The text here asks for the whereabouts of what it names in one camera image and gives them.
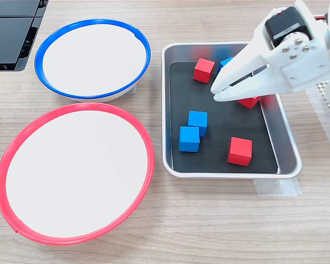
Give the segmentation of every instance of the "white plate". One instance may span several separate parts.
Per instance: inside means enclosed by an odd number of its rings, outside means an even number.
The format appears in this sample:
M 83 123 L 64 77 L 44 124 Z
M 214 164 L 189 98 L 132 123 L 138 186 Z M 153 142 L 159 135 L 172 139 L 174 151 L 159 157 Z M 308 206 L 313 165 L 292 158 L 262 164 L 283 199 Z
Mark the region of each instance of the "white plate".
M 84 20 L 48 37 L 35 67 L 52 91 L 77 101 L 109 101 L 130 90 L 150 61 L 145 36 L 123 22 Z
M 100 103 L 54 110 L 31 123 L 0 162 L 0 209 L 40 243 L 76 244 L 124 221 L 149 187 L 154 152 L 131 114 Z

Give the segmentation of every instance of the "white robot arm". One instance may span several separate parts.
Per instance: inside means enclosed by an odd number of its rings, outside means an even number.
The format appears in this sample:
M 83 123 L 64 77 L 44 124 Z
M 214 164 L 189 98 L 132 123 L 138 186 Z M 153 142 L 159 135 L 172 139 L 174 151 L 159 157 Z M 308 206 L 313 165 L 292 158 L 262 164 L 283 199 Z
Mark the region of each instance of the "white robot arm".
M 288 21 L 286 27 L 282 19 Z M 316 20 L 301 0 L 291 8 L 273 9 L 250 43 L 219 72 L 211 87 L 214 100 L 297 92 L 330 80 L 329 48 L 330 6 L 328 24 Z M 263 66 L 262 72 L 230 85 Z M 330 102 L 330 82 L 325 93 Z

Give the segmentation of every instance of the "table surface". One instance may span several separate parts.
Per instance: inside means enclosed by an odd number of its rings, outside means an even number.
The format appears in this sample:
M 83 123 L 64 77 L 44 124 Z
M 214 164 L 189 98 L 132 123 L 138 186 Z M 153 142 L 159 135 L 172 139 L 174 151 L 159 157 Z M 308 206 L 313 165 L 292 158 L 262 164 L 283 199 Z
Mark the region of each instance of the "table surface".
M 152 61 L 137 93 L 112 104 L 139 118 L 150 133 L 155 173 L 137 210 L 115 230 L 88 243 L 35 243 L 14 233 L 0 213 L 0 263 L 330 263 L 330 141 L 305 92 L 282 95 L 304 164 L 298 197 L 258 196 L 252 180 L 175 179 L 161 161 L 162 48 L 173 42 L 248 41 L 273 7 L 292 4 L 51 1 L 26 69 L 0 72 L 0 159 L 21 129 L 73 103 L 36 77 L 34 56 L 42 41 L 69 23 L 110 18 L 139 28 L 152 47 Z M 323 14 L 328 2 L 307 5 L 314 14 Z

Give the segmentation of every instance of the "tray rim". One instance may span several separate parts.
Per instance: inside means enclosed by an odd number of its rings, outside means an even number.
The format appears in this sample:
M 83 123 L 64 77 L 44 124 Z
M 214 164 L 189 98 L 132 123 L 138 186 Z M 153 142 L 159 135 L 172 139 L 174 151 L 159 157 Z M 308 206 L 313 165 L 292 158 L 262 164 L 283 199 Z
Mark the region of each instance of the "tray rim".
M 283 107 L 280 95 L 275 94 L 279 110 L 281 112 L 284 125 L 288 138 L 291 142 L 291 146 L 296 157 L 295 168 L 287 174 L 272 174 L 272 173 L 182 173 L 177 172 L 171 168 L 166 160 L 166 84 L 165 84 L 165 53 L 168 49 L 174 46 L 188 46 L 188 45 L 232 45 L 232 44 L 248 44 L 248 41 L 231 41 L 231 42 L 176 42 L 166 45 L 161 52 L 161 64 L 162 64 L 162 99 L 161 99 L 161 112 L 162 112 L 162 163 L 168 173 L 177 178 L 189 178 L 189 179 L 291 179 L 296 177 L 302 170 L 303 163 L 300 153 L 297 148 L 291 127 L 289 125 L 285 109 Z

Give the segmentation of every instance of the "tape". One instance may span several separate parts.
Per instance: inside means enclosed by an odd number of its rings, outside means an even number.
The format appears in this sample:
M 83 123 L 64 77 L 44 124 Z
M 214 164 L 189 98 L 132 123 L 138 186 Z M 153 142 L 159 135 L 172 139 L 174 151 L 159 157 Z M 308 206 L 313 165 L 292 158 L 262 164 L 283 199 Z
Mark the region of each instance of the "tape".
M 292 179 L 254 179 L 258 196 L 298 196 L 302 194 L 298 178 Z

